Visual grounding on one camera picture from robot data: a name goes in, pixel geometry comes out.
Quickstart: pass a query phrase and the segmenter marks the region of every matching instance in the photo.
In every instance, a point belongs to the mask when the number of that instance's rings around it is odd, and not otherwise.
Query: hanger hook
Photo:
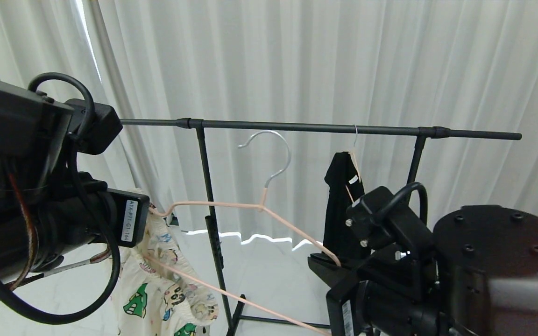
[[[356,148],[356,141],[358,140],[358,127],[356,124],[354,124],[354,131],[356,132],[356,136],[354,136],[354,145],[352,147]]]
[[[278,132],[275,132],[274,130],[262,130],[262,131],[258,131],[256,132],[255,134],[251,135],[250,138],[248,138],[248,140],[246,141],[246,143],[244,143],[243,145],[238,145],[238,148],[244,148],[244,147],[247,147],[248,144],[250,144],[250,142],[252,141],[252,139],[256,138],[256,136],[258,136],[259,134],[261,133],[271,133],[271,134],[275,134],[276,136],[278,136],[281,140],[283,140],[283,142],[286,144],[286,149],[288,151],[288,159],[286,160],[286,165],[281,168],[280,170],[278,170],[277,172],[275,172],[275,174],[269,176],[269,179],[267,179],[267,181],[265,182],[265,188],[267,189],[269,187],[269,183],[271,183],[271,180],[274,179],[275,177],[277,177],[277,175],[281,174],[282,172],[284,172],[288,166],[290,166],[290,161],[292,161],[292,151],[290,151],[290,146],[288,145],[288,141],[286,141],[286,139],[281,135],[279,134]]]

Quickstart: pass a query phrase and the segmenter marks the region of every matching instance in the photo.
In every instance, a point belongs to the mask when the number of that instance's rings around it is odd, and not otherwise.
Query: cartoon print shirt
[[[118,335],[205,336],[218,317],[213,294],[195,282],[149,263],[148,255],[198,277],[162,218],[149,214],[143,241],[121,249],[120,280],[111,296]]]

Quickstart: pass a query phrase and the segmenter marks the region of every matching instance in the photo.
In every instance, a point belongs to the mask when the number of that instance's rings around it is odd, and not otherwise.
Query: curtain fold
[[[122,118],[522,132],[517,142],[428,140],[417,181],[429,190],[430,226],[464,204],[538,215],[538,1],[0,1],[0,79],[25,87],[46,71],[77,77]],[[43,91],[79,97],[64,83]],[[280,141],[263,135],[237,149],[252,131],[205,133],[215,199],[258,202],[283,164]],[[283,135],[293,160],[267,206],[321,238],[323,177],[354,135]],[[365,188],[399,189],[413,146],[410,137],[359,136]],[[206,199],[192,130],[126,126],[79,165],[112,187],[144,189],[162,208]],[[207,213],[177,210],[186,230],[204,228]],[[218,209],[218,220],[244,239],[292,236],[249,210]]]

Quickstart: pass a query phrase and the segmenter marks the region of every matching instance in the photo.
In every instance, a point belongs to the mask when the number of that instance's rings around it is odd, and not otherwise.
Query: clothes hanger
[[[356,162],[356,141],[358,140],[358,127],[356,127],[356,124],[354,125],[354,130],[356,131],[356,136],[354,136],[354,144],[352,145],[352,151],[348,151],[350,156],[352,157],[352,164],[354,164],[354,169],[356,169],[356,176],[358,176],[358,181],[362,182],[361,178],[361,171],[358,169],[358,162]],[[348,192],[348,196],[350,196],[350,200],[354,202],[354,197],[352,197],[352,193],[350,193],[350,189],[348,189],[348,185],[346,185],[346,191]]]
[[[278,170],[277,172],[275,172],[275,174],[271,175],[269,177],[269,179],[267,179],[267,181],[265,182],[265,186],[264,186],[264,189],[263,189],[263,194],[261,196],[261,201],[260,201],[259,204],[186,201],[186,202],[175,202],[174,204],[172,204],[169,207],[169,209],[167,209],[167,211],[165,213],[160,213],[160,212],[158,212],[158,210],[156,210],[154,208],[149,208],[149,211],[151,213],[153,213],[154,215],[158,215],[159,217],[165,217],[165,216],[169,215],[170,213],[172,213],[173,209],[175,209],[175,207],[181,206],[181,205],[206,205],[206,206],[222,206],[222,207],[226,207],[226,208],[258,209],[260,212],[266,212],[271,217],[277,219],[278,222],[286,225],[286,227],[290,228],[291,230],[293,230],[297,234],[303,236],[305,239],[307,239],[313,245],[318,247],[321,251],[325,252],[327,254],[327,256],[329,256],[335,262],[335,264],[337,266],[341,266],[340,260],[338,259],[338,257],[336,257],[336,255],[333,252],[331,252],[329,249],[327,249],[326,247],[321,245],[319,242],[314,240],[312,237],[308,236],[308,234],[306,234],[305,232],[303,232],[299,228],[292,225],[290,222],[288,222],[285,219],[283,219],[282,217],[280,217],[277,213],[274,213],[273,211],[271,211],[267,207],[265,207],[265,200],[267,199],[267,191],[269,189],[269,183],[271,183],[272,179],[274,179],[275,177],[280,175],[282,172],[284,172],[286,170],[286,168],[288,168],[288,166],[290,165],[290,162],[292,161],[292,152],[290,151],[290,146],[288,145],[288,141],[286,141],[286,139],[281,134],[279,134],[278,132],[275,132],[273,130],[263,130],[263,131],[256,132],[255,134],[250,136],[250,138],[248,138],[248,141],[246,143],[244,143],[243,145],[239,145],[238,148],[247,147],[248,144],[250,144],[250,142],[252,141],[252,139],[256,138],[256,136],[258,136],[259,134],[262,134],[262,133],[275,134],[280,139],[282,139],[284,141],[284,143],[286,144],[286,149],[288,151],[288,158],[286,160],[286,164],[285,164],[284,168],[282,168],[282,169]],[[160,262],[158,260],[155,260],[154,258],[145,256],[145,255],[143,255],[143,257],[145,259],[147,259],[147,260],[149,260],[149,261],[163,267],[163,268],[166,268],[167,270],[170,270],[171,272],[174,272],[174,273],[176,273],[176,274],[178,274],[178,275],[180,275],[182,277],[185,277],[185,278],[190,279],[190,280],[192,280],[192,281],[194,281],[196,283],[199,283],[200,285],[203,285],[204,287],[207,287],[207,288],[212,289],[214,291],[220,292],[223,295],[230,296],[231,298],[233,298],[235,300],[238,300],[238,301],[243,302],[245,304],[249,304],[254,308],[258,308],[258,309],[260,309],[262,311],[265,311],[266,313],[269,313],[269,314],[275,315],[275,316],[277,316],[279,318],[285,319],[286,321],[289,321],[289,322],[291,322],[291,323],[293,323],[293,324],[295,324],[297,326],[307,328],[309,330],[312,330],[314,332],[317,332],[317,333],[325,335],[325,336],[330,336],[329,332],[326,332],[324,330],[320,330],[320,329],[318,329],[316,327],[313,327],[311,325],[307,325],[306,323],[303,323],[301,321],[297,321],[295,319],[292,319],[290,317],[287,317],[285,315],[277,313],[277,312],[275,312],[273,310],[270,310],[270,309],[264,308],[262,306],[259,306],[258,304],[250,302],[250,301],[248,301],[246,299],[243,299],[243,298],[241,298],[239,296],[236,296],[236,295],[234,295],[232,293],[226,292],[226,291],[224,291],[222,289],[219,289],[217,287],[213,287],[213,286],[209,285],[208,283],[204,283],[203,281],[196,279],[195,277],[192,277],[192,276],[190,276],[190,275],[188,275],[188,274],[186,274],[184,272],[181,272],[181,271],[179,271],[179,270],[177,270],[177,269],[175,269],[175,268],[173,268],[171,266],[163,264],[162,262]]]

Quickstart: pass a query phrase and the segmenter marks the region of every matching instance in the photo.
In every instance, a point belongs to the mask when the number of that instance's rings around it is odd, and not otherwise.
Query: clothing tag
[[[121,240],[132,242],[134,236],[134,224],[136,223],[137,202],[134,200],[126,201],[126,212],[124,213],[124,226],[121,231]]]
[[[344,315],[344,332],[346,336],[354,336],[352,304],[350,304],[350,300],[347,300],[342,306],[342,314]]]

